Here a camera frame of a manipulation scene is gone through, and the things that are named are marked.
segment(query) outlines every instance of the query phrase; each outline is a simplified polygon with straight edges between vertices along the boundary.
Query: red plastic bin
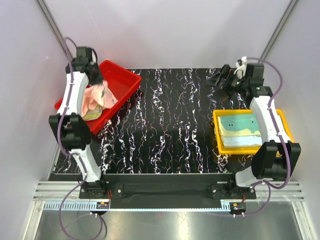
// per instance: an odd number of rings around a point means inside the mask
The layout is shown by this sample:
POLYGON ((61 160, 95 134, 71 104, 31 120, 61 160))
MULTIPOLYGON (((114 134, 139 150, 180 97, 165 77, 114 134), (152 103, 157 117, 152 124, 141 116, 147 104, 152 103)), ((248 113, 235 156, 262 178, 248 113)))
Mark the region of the red plastic bin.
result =
MULTIPOLYGON (((110 118, 125 104, 125 102, 140 87, 141 77, 133 72, 114 64, 111 61, 104 61, 99 66, 104 79, 108 82, 108 88, 116 97, 118 102, 110 109, 104 109, 98 119, 86 121, 90 131, 97 134, 100 129, 110 120, 110 118)), ((61 99, 54 107, 59 109, 62 103, 61 99)))

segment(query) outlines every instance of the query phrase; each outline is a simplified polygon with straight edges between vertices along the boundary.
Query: yellow tray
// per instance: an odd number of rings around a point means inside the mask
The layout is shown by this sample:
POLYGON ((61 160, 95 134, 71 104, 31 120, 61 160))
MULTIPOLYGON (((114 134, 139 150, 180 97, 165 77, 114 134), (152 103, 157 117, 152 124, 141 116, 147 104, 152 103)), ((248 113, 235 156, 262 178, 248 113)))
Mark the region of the yellow tray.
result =
MULTIPOLYGON (((280 116, 283 124, 284 131, 288 134, 289 138, 294 141, 287 125, 285 116, 280 109, 276 110, 276 113, 280 116)), ((239 109, 239 110, 214 110, 213 111, 213 123, 215 127, 216 141, 218 145, 218 151, 220 154, 255 154, 259 150, 259 146, 247 146, 247 147, 225 147, 218 127, 218 117, 226 116, 226 115, 234 115, 234 114, 252 114, 250 109, 239 109)))

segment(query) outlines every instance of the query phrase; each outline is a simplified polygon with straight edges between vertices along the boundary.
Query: robotic arm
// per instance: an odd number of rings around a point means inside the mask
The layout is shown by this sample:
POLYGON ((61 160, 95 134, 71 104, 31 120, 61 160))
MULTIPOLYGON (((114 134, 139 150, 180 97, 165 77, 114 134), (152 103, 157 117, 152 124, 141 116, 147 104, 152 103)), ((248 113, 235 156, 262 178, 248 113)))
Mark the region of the robotic arm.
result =
POLYGON ((234 187, 248 188, 258 180, 284 180, 287 176, 287 162, 279 135, 282 136, 289 153, 290 176, 298 161, 301 148, 299 143, 292 143, 275 108, 270 87, 263 86, 264 65, 247 63, 242 57, 236 63, 237 69, 224 65, 215 76, 214 86, 220 88, 228 98, 239 93, 245 99, 256 117, 262 146, 253 156, 251 166, 235 174, 234 187), (270 112, 275 116, 275 128, 270 112))
POLYGON ((89 47, 80 46, 76 48, 76 57, 72 60, 71 66, 72 69, 69 68, 69 65, 65 68, 66 88, 61 107, 56 115, 49 117, 49 124, 57 141, 58 131, 60 130, 62 147, 76 160, 83 179, 87 174, 86 182, 81 186, 79 198, 101 197, 106 194, 107 186, 102 171, 91 152, 91 132, 81 117, 81 111, 87 85, 102 84, 103 76, 97 64, 97 54, 89 47), (59 129, 59 121, 66 107, 62 126, 59 129))

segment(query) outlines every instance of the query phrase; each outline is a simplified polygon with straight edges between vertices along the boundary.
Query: floor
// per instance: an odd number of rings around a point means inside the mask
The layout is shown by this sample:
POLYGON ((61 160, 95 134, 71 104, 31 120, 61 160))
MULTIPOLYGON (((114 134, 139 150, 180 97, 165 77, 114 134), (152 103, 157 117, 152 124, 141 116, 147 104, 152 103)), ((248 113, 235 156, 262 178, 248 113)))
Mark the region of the floor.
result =
MULTIPOLYGON (((248 203, 248 212, 259 209, 248 203)), ((62 222, 77 239, 91 239, 100 229, 98 219, 80 218, 86 212, 63 211, 62 222)), ((302 240, 292 206, 271 202, 255 216, 233 218, 219 212, 115 212, 105 213, 107 235, 99 240, 302 240)), ((42 213, 36 240, 66 240, 58 221, 58 211, 42 213)))
MULTIPOLYGON (((99 134, 91 150, 105 174, 226 173, 250 166, 252 155, 220 155, 213 111, 245 109, 239 95, 225 100, 205 85, 216 69, 134 69, 140 89, 99 134)), ((78 174, 59 155, 54 174, 78 174)))

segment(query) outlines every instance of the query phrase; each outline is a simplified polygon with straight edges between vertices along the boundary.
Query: pink cloth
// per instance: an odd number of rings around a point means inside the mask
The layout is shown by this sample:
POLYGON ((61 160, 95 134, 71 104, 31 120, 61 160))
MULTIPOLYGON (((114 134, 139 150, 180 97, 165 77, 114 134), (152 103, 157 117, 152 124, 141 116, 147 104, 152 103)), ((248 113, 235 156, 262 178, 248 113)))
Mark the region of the pink cloth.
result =
POLYGON ((93 85, 84 91, 81 116, 85 116, 88 110, 94 110, 97 105, 103 109, 110 109, 117 103, 116 97, 108 88, 108 82, 102 81, 102 84, 93 85))

